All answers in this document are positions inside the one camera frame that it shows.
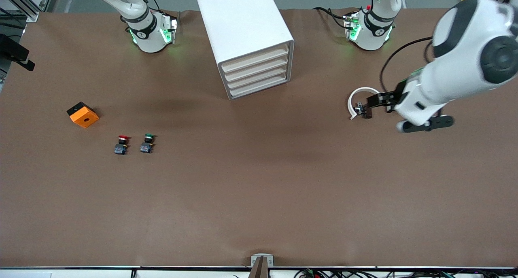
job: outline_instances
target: white curved part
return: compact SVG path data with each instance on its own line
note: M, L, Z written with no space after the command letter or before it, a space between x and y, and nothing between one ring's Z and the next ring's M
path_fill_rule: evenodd
M403 125L405 125L405 122L407 121L400 121L396 124L396 129L402 134L405 133L405 131L403 130Z
M347 100L347 108L349 110L349 114L351 114L351 120L353 120L355 117L358 116L358 114L356 113L355 109L353 108L352 100L353 100L353 96L356 93L359 93L359 92L370 92L370 93L373 93L373 94L379 94L380 93L378 90L376 90L374 88L370 88L370 87L362 87L362 88L358 88L355 91L353 91L351 93L351 95L349 96L349 99Z

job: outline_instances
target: cable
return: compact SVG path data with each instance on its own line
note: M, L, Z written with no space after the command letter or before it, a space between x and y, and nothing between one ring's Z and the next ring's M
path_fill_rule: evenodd
M324 12L326 12L328 15L333 16L334 18L337 18L337 19L343 19L343 17L340 17L340 16L338 16L337 14L333 14L333 12L331 12L331 11L330 11L330 10L331 10L331 8L329 8L329 9L324 9L324 8L322 8L322 7L315 7L315 8L313 8L313 10L320 10L320 11L324 11Z
M370 11L372 10L372 7L374 6L374 0L370 0L370 9L367 10L367 12L365 14L369 14Z
M348 270L348 272L351 273L351 274L348 275L347 278L349 278L351 276L356 276L356 277L359 277L359 278L365 278L364 276L359 275L356 271Z
M387 67L388 63L390 62L390 60L397 54L399 53L400 51L402 51L405 47L408 47L412 44L416 44L418 42L423 42L423 41L427 41L427 40L431 40L432 37L427 37L427 38L421 38L421 39L418 39L418 40L414 40L412 42L409 42L407 44L405 44L404 46L401 46L400 48L398 48L396 51L394 51L392 53L392 55L390 55L390 57L388 57L387 61L385 61L385 64L383 64L383 67L381 68L381 72L380 72L380 84L381 84L381 88L383 89L383 92L387 93L387 88L385 87L385 83L383 83L383 72L385 71L385 68Z
M11 17L12 19L16 20L16 22L18 22L20 24L20 26L22 26L22 22L20 20L18 20L15 16L13 16L13 14L9 13L8 11L5 11L4 9L0 8L0 11L2 11L2 13L6 14L7 16Z
M23 26L12 25L12 24L9 24L9 23L3 23L3 22L0 22L0 25L2 25L2 26L6 26L6 27L12 27L12 28L16 28L16 29L25 29L25 27L23 27Z
M343 17L340 17L338 15L335 15L333 14L333 11L331 11L331 8L328 8L327 10L322 8L322 7L315 7L313 8L313 10L321 10L321 11L324 11L326 12L329 16L331 16L331 18L333 18L333 20L335 20L335 23L337 23L338 26L344 28L344 29L347 29L347 30L353 30L352 27L348 27L348 26L344 26L342 24L340 24L340 22L338 22L338 20L336 20L337 18L339 19L344 19Z
M368 273L368 272L363 272L363 271L357 271L357 272L360 273L360 274L364 274L368 278L378 278L374 274L371 274L371 273Z
M157 0L153 0L155 2L155 5L157 6L157 9L160 10L159 4L157 3Z
M431 40L430 40L430 42L428 42L428 44L424 48L424 54L422 55L427 64L431 63L431 60L428 58L428 50L429 50L430 46L432 45L432 43L433 42Z

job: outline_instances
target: brown table surface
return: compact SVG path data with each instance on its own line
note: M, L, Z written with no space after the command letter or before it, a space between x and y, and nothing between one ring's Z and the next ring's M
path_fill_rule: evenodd
M403 10L366 52L321 12L282 11L293 79L236 101L198 12L157 54L118 14L40 14L22 38L36 68L13 65L0 94L0 265L241 265L256 252L277 265L516 265L516 81L447 105L448 129L400 134L382 108L348 119L350 92L378 88L388 55L443 13ZM425 44L394 58L387 86L424 64ZM79 101L101 117L87 129L66 114ZM133 137L126 156L119 134Z

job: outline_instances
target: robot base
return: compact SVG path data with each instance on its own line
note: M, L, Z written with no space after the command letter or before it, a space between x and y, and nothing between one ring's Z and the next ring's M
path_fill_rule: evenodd
M364 11L358 11L351 14L350 17L344 18L344 26L351 27L352 30L346 29L347 40L354 42L359 48L366 51L375 51L381 48L385 41L389 40L392 27L388 31L380 29L383 34L381 36L372 35L372 31L363 26L360 22L364 22L366 14Z
M151 14L157 18L157 26L149 34L148 38L142 39L138 35L130 32L133 37L133 42L145 53L157 53L161 51L166 45L174 44L176 36L177 19L172 19L169 15L151 11Z

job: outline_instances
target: metal bracket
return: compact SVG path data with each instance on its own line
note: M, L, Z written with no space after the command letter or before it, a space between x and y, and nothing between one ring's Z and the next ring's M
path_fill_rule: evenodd
M269 278L270 272L268 268L270 267L270 263L268 263L268 258L270 258L272 265L274 264L274 256L269 254L256 254L252 256L253 267L250 270L250 274L248 278Z
M35 16L34 18L27 17L26 22L27 22L27 23L34 23L34 22L37 22L37 21L38 21L38 18L39 18L39 12L36 12L36 16Z
M266 258L266 265L267 267L273 267L274 266L274 256L272 254L254 254L250 258L251 261L251 267L254 266L255 260L258 258L265 257Z
M32 0L9 0L13 5L18 8L18 10L22 11L27 18L31 21L29 22L36 22L37 20L37 13L41 11L41 8L36 5Z

